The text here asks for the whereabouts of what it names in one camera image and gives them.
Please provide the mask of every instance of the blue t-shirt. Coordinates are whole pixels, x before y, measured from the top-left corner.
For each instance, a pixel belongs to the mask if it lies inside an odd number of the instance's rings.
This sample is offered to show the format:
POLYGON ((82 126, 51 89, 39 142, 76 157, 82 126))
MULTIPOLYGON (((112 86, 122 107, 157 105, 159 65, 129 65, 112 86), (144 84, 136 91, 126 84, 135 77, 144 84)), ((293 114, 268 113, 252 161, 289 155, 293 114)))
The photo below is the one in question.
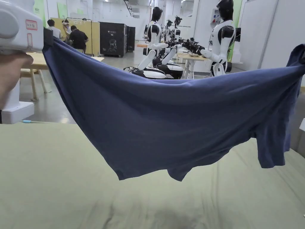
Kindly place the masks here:
POLYGON ((43 54, 69 112, 120 180, 167 169, 181 181, 251 137, 262 168, 285 164, 304 51, 297 46, 284 68, 201 80, 148 80, 58 39, 43 54))

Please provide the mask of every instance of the table leg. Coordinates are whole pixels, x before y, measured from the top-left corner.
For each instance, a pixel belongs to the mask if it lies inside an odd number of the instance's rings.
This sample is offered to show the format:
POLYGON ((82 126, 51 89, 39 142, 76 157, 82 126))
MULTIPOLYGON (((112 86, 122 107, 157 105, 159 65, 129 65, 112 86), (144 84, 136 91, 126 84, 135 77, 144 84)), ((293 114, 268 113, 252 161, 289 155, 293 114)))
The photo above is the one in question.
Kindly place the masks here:
POLYGON ((30 69, 30 74, 31 74, 31 83, 32 83, 32 91, 33 91, 33 98, 31 99, 32 101, 37 101, 38 96, 37 96, 37 91, 36 91, 36 80, 35 80, 35 75, 32 69, 30 69))
POLYGON ((195 61, 194 60, 190 60, 190 68, 189 68, 189 71, 190 71, 190 77, 192 77, 194 79, 194 65, 195 65, 195 61))
POLYGON ((188 79, 188 74, 190 73, 189 67, 190 67, 189 60, 185 60, 185 73, 186 73, 187 79, 188 79))
POLYGON ((41 70, 38 70, 38 73, 39 73, 39 77, 40 77, 40 80, 41 80, 43 92, 44 92, 44 93, 50 93, 50 92, 52 92, 52 90, 49 89, 49 88, 47 89, 47 87, 46 87, 46 85, 45 85, 45 79, 43 78, 42 71, 41 71, 41 70))

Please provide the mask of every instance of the yellow partition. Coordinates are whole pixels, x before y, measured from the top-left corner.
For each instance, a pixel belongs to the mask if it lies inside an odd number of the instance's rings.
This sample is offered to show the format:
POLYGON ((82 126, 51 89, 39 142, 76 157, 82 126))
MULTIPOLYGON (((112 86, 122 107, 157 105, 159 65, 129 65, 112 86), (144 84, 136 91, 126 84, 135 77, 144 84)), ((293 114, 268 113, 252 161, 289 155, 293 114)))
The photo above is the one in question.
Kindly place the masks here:
MULTIPOLYGON (((51 18, 51 19, 55 21, 55 27, 60 29, 62 35, 65 37, 66 34, 65 31, 63 30, 62 19, 61 18, 51 18)), ((89 38, 89 41, 87 42, 86 54, 94 54, 94 56, 98 56, 98 53, 100 52, 99 22, 92 22, 92 35, 91 35, 91 21, 81 21, 81 20, 69 19, 69 18, 68 21, 70 26, 75 25, 77 29, 83 31, 89 38)))

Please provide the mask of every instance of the black cabinet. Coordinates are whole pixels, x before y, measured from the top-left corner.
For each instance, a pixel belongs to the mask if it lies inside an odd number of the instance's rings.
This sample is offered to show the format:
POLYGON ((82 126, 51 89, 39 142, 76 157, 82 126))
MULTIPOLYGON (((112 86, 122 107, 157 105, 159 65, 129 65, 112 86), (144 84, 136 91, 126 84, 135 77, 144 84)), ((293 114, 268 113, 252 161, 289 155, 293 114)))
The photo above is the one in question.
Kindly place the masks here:
POLYGON ((100 53, 124 56, 127 52, 128 27, 125 24, 100 22, 100 53))
POLYGON ((135 50, 135 27, 128 26, 127 51, 133 52, 134 50, 135 50))

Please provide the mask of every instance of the wooden table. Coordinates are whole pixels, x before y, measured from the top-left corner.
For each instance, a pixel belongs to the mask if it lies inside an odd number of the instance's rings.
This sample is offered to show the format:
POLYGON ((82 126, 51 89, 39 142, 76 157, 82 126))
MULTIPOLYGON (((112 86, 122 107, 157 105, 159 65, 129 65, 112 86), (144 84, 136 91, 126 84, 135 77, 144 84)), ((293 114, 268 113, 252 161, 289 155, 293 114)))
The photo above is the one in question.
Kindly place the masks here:
MULTIPOLYGON (((31 64, 30 72, 28 73, 28 70, 22 70, 21 71, 21 77, 30 77, 32 80, 32 90, 33 90, 33 101, 38 100, 37 96, 37 91, 36 91, 36 80, 35 80, 35 75, 34 73, 38 71, 41 84, 43 87, 44 93, 49 93, 52 90, 48 88, 45 84, 45 79, 43 77, 42 71, 41 70, 48 70, 47 63, 45 61, 45 57, 43 56, 42 53, 27 53, 31 57, 33 57, 34 61, 31 64)), ((92 57, 93 59, 96 59, 98 61, 102 61, 104 58, 103 57, 92 57)))
POLYGON ((186 60, 184 71, 187 74, 187 79, 189 79, 189 78, 194 79, 195 61, 207 61, 208 60, 207 58, 205 58, 203 56, 193 57, 193 56, 190 56, 189 54, 185 54, 185 53, 178 53, 177 57, 179 57, 181 59, 181 61, 183 61, 184 59, 186 60))

